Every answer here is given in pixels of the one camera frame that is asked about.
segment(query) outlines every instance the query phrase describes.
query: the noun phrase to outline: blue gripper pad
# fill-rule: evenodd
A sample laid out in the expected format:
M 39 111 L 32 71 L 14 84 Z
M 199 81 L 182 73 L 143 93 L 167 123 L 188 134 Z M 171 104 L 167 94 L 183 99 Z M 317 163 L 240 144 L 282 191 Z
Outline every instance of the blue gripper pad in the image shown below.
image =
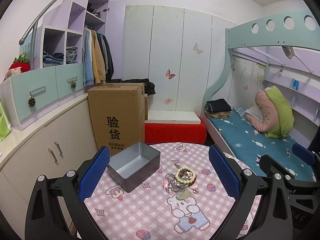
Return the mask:
M 81 202 L 92 196 L 109 162 L 110 152 L 108 148 L 104 147 L 79 182 L 78 196 Z
M 209 148 L 209 161 L 217 173 L 229 197 L 238 200 L 240 197 L 240 181 L 222 156 L 223 153 L 212 145 Z
M 292 153 L 309 166 L 314 165 L 316 163 L 316 157 L 313 154 L 313 152 L 310 152 L 298 143 L 292 145 Z

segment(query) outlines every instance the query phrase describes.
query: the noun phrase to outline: blue bed sheet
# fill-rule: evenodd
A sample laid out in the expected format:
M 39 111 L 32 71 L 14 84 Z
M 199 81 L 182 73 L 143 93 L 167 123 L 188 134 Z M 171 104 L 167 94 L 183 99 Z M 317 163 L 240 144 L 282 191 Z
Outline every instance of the blue bed sheet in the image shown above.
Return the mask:
M 267 138 L 249 125 L 236 111 L 228 119 L 208 117 L 219 130 L 236 157 L 248 165 L 255 174 L 265 176 L 259 168 L 260 157 L 268 154 L 291 172 L 295 179 L 313 181 L 313 171 L 297 156 L 291 148 L 295 141 L 288 136 L 285 139 Z

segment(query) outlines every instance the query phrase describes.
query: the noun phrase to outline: red knitted item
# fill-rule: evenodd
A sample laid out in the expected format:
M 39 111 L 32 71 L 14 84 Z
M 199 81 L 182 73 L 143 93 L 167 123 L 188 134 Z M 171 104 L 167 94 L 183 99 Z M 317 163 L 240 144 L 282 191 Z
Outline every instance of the red knitted item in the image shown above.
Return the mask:
M 145 123 L 145 142 L 148 144 L 185 142 L 203 144 L 207 137 L 204 124 Z
M 30 64 L 29 63 L 21 63 L 21 62 L 15 62 L 12 63 L 9 69 L 21 67 L 21 73 L 27 72 L 30 70 Z

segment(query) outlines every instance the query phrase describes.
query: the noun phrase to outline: pink pillow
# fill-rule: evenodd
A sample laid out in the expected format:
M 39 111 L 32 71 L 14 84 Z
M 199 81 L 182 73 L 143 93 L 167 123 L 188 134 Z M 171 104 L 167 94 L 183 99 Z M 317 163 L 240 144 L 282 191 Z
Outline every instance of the pink pillow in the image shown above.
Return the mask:
M 245 117 L 249 123 L 259 132 L 269 132 L 279 122 L 279 116 L 276 107 L 270 101 L 266 93 L 259 90 L 256 95 L 256 104 L 261 108 L 263 114 L 263 122 L 247 114 Z

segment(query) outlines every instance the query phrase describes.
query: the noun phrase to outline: table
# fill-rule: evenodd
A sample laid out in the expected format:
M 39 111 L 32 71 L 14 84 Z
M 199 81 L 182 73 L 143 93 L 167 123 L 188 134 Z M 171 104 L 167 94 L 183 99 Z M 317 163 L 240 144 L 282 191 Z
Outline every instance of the table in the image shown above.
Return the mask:
M 84 201 L 90 214 L 110 240 L 210 239 L 235 200 L 227 195 L 209 162 L 209 147 L 189 143 L 152 147 L 161 152 L 159 170 L 130 193 L 122 190 L 105 172 L 92 196 Z M 234 159 L 243 169 L 248 168 Z M 196 172 L 198 195 L 192 192 L 191 197 L 179 201 L 174 192 L 163 189 L 165 175 L 177 170 L 175 164 Z M 259 201 L 257 196 L 239 236 L 248 232 Z

